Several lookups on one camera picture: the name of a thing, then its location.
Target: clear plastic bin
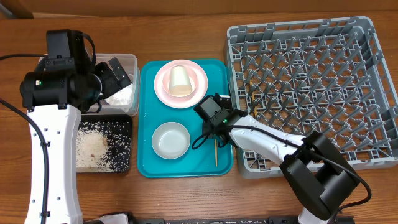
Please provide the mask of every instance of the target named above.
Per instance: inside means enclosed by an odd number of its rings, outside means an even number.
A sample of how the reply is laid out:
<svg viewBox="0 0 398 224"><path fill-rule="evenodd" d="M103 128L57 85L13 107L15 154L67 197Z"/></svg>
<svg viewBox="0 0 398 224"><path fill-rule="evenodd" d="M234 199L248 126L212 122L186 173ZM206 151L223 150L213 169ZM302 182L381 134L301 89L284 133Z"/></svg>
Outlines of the clear plastic bin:
<svg viewBox="0 0 398 224"><path fill-rule="evenodd" d="M138 113L140 80L139 69L137 67L137 58L132 54L96 54L96 63L106 62L109 65L108 61L114 57L119 60L120 64L129 75L129 78L132 82L132 100L127 105L118 106L109 105L109 103L107 103L105 100L101 100L102 110L99 113L95 114L127 114L130 116L135 116ZM98 105L95 104L91 106L88 111L95 112L97 109Z"/></svg>

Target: white cup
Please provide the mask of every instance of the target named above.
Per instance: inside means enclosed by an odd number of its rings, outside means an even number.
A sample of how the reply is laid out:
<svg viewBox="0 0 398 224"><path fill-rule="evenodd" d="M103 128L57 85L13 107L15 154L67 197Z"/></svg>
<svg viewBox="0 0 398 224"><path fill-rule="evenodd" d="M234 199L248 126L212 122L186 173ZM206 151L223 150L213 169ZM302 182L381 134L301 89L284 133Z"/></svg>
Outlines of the white cup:
<svg viewBox="0 0 398 224"><path fill-rule="evenodd" d="M170 71L169 93L172 96L188 96L193 91L191 81L184 66L177 65Z"/></svg>

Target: dish rack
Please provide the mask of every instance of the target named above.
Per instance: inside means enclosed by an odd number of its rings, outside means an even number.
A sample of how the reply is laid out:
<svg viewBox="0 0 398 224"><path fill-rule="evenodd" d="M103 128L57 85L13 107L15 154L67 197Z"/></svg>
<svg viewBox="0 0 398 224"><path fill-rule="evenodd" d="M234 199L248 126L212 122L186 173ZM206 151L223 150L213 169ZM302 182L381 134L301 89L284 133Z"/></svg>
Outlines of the dish rack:
<svg viewBox="0 0 398 224"><path fill-rule="evenodd" d="M232 26L227 36L234 108L286 133L327 135L356 170L398 163L398 97L369 18ZM236 154L246 179L283 175L253 151Z"/></svg>

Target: white bowl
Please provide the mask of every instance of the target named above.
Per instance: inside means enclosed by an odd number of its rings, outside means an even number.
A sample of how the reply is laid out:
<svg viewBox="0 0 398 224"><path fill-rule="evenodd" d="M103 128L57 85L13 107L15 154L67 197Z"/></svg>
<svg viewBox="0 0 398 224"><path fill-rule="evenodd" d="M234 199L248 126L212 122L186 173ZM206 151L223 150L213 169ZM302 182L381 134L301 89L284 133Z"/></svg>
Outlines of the white bowl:
<svg viewBox="0 0 398 224"><path fill-rule="evenodd" d="M176 159L186 153L190 145L188 130L180 123L160 125L152 135L152 147L164 159Z"/></svg>

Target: wooden surface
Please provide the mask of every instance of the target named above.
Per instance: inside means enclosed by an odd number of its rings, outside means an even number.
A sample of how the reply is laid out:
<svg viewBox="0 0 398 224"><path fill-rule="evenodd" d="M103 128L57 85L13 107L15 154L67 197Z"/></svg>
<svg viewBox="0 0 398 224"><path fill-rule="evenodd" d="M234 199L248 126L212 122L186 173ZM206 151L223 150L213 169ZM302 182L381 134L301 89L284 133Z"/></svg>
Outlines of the wooden surface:
<svg viewBox="0 0 398 224"><path fill-rule="evenodd" d="M398 13L326 12L246 14L223 16L113 17L89 19L0 21L0 55L46 53L45 32L77 29L89 34L98 52L134 54L142 68L152 60L218 58L224 60L226 30L238 24L369 16L384 50L395 86L398 86ZM32 71L36 58L0 62L0 96L22 109L19 84ZM286 180L244 180L236 161L222 177L147 179L136 167L137 117L134 117L132 166L126 174L79 174L78 196L84 219L103 213L133 211L139 218L239 218L298 215L302 206ZM0 223L22 223L30 196L31 148L28 124L0 106ZM373 198L349 208L356 223L397 223L398 166L360 171ZM358 187L346 202L365 197Z"/></svg>
<svg viewBox="0 0 398 224"><path fill-rule="evenodd" d="M19 2L33 14L86 16L210 15L232 13L398 10L396 0L2 0Z"/></svg>

